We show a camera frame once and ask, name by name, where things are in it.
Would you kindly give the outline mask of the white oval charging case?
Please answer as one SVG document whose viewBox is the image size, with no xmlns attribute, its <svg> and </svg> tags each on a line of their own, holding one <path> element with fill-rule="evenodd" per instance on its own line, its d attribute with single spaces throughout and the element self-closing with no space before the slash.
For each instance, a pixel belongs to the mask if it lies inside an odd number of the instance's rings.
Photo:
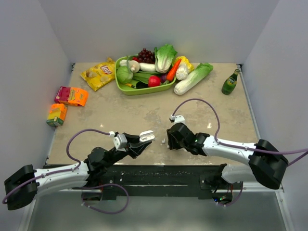
<svg viewBox="0 0 308 231">
<path fill-rule="evenodd" d="M 139 135 L 140 142 L 146 142 L 146 141 L 153 141 L 155 140 L 155 135 L 152 130 L 147 130 L 144 132 L 141 132 Z"/>
</svg>

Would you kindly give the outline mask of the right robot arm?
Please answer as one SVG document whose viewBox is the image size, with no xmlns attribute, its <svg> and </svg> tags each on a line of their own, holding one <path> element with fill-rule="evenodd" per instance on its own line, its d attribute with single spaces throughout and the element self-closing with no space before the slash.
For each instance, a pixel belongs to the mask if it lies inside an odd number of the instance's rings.
<svg viewBox="0 0 308 231">
<path fill-rule="evenodd" d="M 277 190 L 284 177 L 288 160 L 270 142 L 260 139 L 257 143 L 240 143 L 215 139 L 207 133 L 196 133 L 183 123 L 167 129 L 171 150 L 185 149 L 193 155 L 218 156 L 241 163 L 238 167 L 224 166 L 214 177 L 215 185 L 226 189 L 231 183 L 257 181 Z"/>
</svg>

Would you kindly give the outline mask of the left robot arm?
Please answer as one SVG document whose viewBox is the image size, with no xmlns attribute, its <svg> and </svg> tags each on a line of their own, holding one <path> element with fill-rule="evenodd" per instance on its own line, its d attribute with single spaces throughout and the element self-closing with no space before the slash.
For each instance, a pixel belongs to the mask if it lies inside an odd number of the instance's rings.
<svg viewBox="0 0 308 231">
<path fill-rule="evenodd" d="M 140 135 L 118 132 L 107 135 L 112 138 L 114 147 L 110 150 L 96 147 L 84 161 L 75 159 L 75 164 L 55 168 L 21 167 L 4 182 L 3 204 L 8 210 L 17 210 L 45 194 L 72 188 L 94 189 L 108 168 L 126 156 L 137 158 L 155 139 L 151 130 Z"/>
</svg>

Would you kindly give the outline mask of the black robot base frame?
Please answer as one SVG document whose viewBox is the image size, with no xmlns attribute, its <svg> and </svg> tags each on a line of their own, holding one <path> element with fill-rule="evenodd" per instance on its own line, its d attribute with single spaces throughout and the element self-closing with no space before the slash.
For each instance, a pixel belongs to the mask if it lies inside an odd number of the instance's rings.
<svg viewBox="0 0 308 231">
<path fill-rule="evenodd" d="M 220 176 L 222 166 L 114 165 L 100 176 L 90 176 L 86 187 L 100 186 L 103 200 L 118 196 L 197 197 L 212 199 L 212 193 L 238 190 L 239 183 L 228 184 Z"/>
</svg>

